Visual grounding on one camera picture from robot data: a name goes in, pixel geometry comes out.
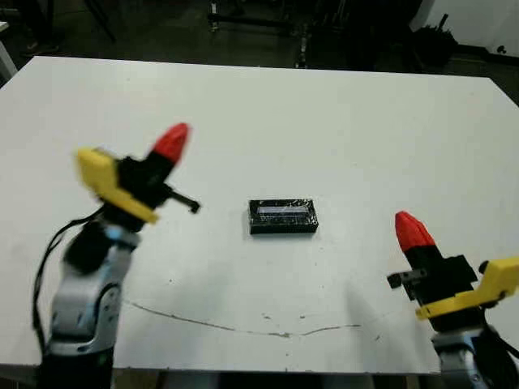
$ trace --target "crack on table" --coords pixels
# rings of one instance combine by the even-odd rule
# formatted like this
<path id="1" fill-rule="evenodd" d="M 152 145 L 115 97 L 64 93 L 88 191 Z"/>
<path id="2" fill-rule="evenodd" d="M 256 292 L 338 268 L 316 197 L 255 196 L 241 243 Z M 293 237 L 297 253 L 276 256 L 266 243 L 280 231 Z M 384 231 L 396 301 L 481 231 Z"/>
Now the crack on table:
<path id="1" fill-rule="evenodd" d="M 163 318 L 171 318 L 173 320 L 178 320 L 179 322 L 185 322 L 185 323 L 191 323 L 191 324 L 199 324 L 200 326 L 206 326 L 210 328 L 216 328 L 217 330 L 223 330 L 223 331 L 232 331 L 232 332 L 238 332 L 242 334 L 249 334 L 249 335 L 259 335 L 259 336 L 275 336 L 279 338 L 289 339 L 295 336 L 311 336 L 319 332 L 324 331 L 335 331 L 340 330 L 343 328 L 359 328 L 361 327 L 360 324 L 345 324 L 342 326 L 332 326 L 332 327 L 321 327 L 316 328 L 315 330 L 303 332 L 303 333 L 297 333 L 297 332 L 263 332 L 263 331 L 249 331 L 249 330 L 240 330 L 234 327 L 227 327 L 222 326 L 220 324 L 213 324 L 209 322 L 204 322 L 202 320 L 196 320 L 194 318 L 184 318 L 183 316 L 179 316 L 177 314 L 167 314 L 166 312 L 161 312 L 159 310 L 153 310 L 151 308 L 148 308 L 146 306 L 142 306 L 140 304 L 137 304 L 136 302 L 124 300 L 125 304 L 128 304 L 129 306 L 133 306 L 134 308 L 138 310 L 143 310 L 144 312 L 148 312 L 149 314 L 155 314 L 157 316 L 162 316 Z"/>

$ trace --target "white table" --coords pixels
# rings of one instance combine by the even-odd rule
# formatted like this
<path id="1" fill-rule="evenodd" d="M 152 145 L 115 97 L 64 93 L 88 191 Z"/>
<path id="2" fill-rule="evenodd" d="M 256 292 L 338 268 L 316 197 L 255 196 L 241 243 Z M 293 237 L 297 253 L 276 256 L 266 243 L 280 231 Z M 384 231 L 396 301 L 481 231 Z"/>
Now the white table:
<path id="1" fill-rule="evenodd" d="M 6 30 L 9 27 L 7 22 L 0 21 L 0 32 Z M 5 46 L 0 41 L 0 75 L 6 80 L 11 79 L 13 75 L 17 72 L 16 66 L 13 63 L 9 53 L 7 52 Z"/>
<path id="2" fill-rule="evenodd" d="M 175 122 L 194 130 L 170 182 L 204 207 L 168 203 L 144 229 L 118 367 L 438 371 L 430 325 L 385 279 L 408 269 L 395 212 L 475 266 L 519 251 L 519 109 L 489 79 L 45 57 L 0 90 L 0 117 L 0 363 L 38 363 L 37 264 L 97 206 L 74 150 L 141 157 Z M 248 234 L 248 199 L 294 197 L 315 200 L 314 236 Z M 512 298 L 490 315 L 512 344 L 518 313 Z"/>

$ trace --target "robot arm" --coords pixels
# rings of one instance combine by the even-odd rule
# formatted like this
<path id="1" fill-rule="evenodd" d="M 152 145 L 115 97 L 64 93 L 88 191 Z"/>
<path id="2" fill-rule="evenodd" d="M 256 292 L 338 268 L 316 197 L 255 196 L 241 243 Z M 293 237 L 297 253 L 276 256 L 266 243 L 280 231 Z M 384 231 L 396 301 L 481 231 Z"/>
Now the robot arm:
<path id="1" fill-rule="evenodd" d="M 412 271 L 391 274 L 392 289 L 404 286 L 416 300 L 419 319 L 428 318 L 438 333 L 432 343 L 440 357 L 442 378 L 452 388 L 516 389 L 517 350 L 487 324 L 485 310 L 515 293 L 519 258 L 501 259 L 480 267 L 476 290 L 474 270 L 463 255 L 444 259 L 425 226 L 406 212 L 396 217 L 397 237 Z"/>
<path id="2" fill-rule="evenodd" d="M 54 296 L 50 338 L 45 342 L 37 309 L 45 260 L 60 239 L 51 241 L 35 282 L 33 326 L 41 345 L 38 387 L 110 388 L 122 282 L 139 244 L 138 232 L 154 223 L 154 208 L 176 199 L 197 212 L 199 204 L 164 183 L 182 154 L 188 128 L 172 127 L 144 160 L 115 160 L 82 149 L 82 178 L 103 201 L 100 211 L 70 225 L 86 223 L 68 246 L 62 282 Z"/>

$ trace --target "black box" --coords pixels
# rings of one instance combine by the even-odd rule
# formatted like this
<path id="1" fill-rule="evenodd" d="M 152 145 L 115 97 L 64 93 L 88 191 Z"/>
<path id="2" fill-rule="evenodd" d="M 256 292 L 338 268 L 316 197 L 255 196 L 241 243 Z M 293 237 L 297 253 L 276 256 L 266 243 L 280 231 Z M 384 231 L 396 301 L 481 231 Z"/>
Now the black box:
<path id="1" fill-rule="evenodd" d="M 319 223 L 310 199 L 250 200 L 249 225 L 255 233 L 314 233 Z"/>

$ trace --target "red gripper tip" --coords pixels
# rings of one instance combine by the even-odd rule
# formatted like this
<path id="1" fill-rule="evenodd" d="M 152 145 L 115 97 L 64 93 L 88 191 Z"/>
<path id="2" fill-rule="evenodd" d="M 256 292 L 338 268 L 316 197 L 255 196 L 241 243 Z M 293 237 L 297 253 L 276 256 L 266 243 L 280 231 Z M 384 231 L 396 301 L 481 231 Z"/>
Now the red gripper tip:
<path id="1" fill-rule="evenodd" d="M 403 252 L 416 246 L 435 246 L 435 240 L 425 225 L 405 211 L 395 215 L 395 229 Z"/>
<path id="2" fill-rule="evenodd" d="M 186 123 L 179 123 L 172 126 L 157 140 L 153 151 L 166 157 L 174 165 L 177 164 L 182 156 L 182 150 L 186 143 L 188 132 L 189 126 Z"/>

